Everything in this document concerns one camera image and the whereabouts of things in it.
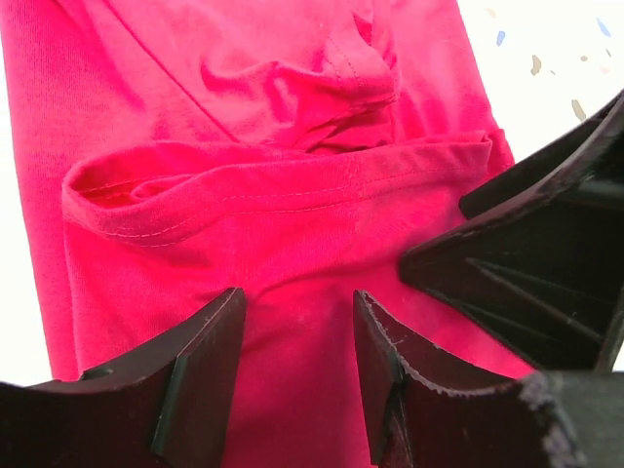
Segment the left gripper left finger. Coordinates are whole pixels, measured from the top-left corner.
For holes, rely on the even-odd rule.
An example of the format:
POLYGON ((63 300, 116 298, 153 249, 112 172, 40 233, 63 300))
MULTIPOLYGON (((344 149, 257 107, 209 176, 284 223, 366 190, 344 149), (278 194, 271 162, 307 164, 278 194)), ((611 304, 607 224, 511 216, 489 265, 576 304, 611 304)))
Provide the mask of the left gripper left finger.
POLYGON ((246 307, 229 289, 77 381, 2 384, 2 466, 219 466, 246 307))

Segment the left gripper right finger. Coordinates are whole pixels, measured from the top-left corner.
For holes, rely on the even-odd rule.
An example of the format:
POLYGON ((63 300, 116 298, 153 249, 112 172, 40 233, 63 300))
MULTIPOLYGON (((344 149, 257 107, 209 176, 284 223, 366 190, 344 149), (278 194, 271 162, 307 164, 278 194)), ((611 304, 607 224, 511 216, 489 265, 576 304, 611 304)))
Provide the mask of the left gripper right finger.
POLYGON ((467 363, 354 294, 371 462, 378 467, 619 467, 623 376, 513 379, 467 363))

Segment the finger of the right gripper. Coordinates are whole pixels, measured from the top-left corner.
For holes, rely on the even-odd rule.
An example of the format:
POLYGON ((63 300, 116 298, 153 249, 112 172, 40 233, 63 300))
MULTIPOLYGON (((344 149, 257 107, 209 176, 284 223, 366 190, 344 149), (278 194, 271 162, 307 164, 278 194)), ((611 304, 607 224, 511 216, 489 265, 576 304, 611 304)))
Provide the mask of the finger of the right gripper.
POLYGON ((623 341, 623 215, 570 204, 490 210, 400 261, 541 370, 611 370, 623 341))
POLYGON ((597 129, 622 97, 623 92, 620 91, 616 97, 574 129, 462 196, 459 209, 463 216, 472 219, 520 194, 554 171, 597 129))

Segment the pink t shirt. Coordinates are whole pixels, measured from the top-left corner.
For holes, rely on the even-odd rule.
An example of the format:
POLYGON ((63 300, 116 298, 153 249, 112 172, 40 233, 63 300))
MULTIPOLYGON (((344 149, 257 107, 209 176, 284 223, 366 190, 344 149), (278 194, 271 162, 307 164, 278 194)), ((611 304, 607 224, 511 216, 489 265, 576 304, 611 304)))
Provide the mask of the pink t shirt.
POLYGON ((1 34, 55 378, 239 287, 224 465, 366 467, 354 291, 530 373, 397 272, 513 163, 455 2, 5 1, 1 34))

